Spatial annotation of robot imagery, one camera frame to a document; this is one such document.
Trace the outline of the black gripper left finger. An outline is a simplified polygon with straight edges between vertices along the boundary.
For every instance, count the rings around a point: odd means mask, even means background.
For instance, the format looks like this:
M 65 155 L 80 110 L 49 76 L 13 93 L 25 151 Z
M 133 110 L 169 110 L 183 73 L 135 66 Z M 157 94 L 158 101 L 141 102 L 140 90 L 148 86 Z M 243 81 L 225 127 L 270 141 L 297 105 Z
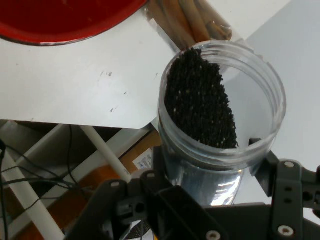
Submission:
M 136 221 L 148 223 L 160 240 L 228 240 L 230 235 L 183 188 L 157 167 L 130 182 L 106 180 L 95 190 L 67 240 L 124 240 Z

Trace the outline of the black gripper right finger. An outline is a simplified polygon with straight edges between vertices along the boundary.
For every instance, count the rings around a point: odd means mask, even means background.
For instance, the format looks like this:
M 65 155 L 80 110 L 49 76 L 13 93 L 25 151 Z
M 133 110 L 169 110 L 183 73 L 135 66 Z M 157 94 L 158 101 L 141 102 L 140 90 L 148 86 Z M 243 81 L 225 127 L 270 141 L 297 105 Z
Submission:
M 304 218 L 304 209 L 320 216 L 320 171 L 294 160 L 279 160 L 273 152 L 254 175 L 272 198 L 267 226 L 254 226 L 250 240 L 318 240 L 320 226 Z

